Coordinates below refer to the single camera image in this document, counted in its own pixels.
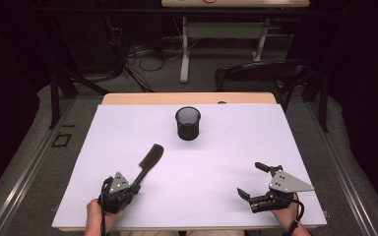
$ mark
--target person's arm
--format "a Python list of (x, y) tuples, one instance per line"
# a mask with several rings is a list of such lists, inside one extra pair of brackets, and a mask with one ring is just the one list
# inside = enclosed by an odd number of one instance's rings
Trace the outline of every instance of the person's arm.
[[(272, 214), (276, 220), (283, 226), (285, 231), (288, 231), (292, 223), (296, 220), (297, 204), (291, 203), (288, 208), (272, 210)], [(306, 230), (301, 222), (298, 223), (297, 228), (293, 231), (292, 236), (310, 236), (311, 234)]]
[[(85, 236), (101, 236), (100, 223), (102, 222), (102, 214), (100, 205), (97, 203), (97, 199), (91, 200), (87, 205), (88, 216), (86, 220)], [(122, 211), (113, 214), (107, 213), (105, 215), (105, 230), (109, 230), (115, 224), (116, 219)]]

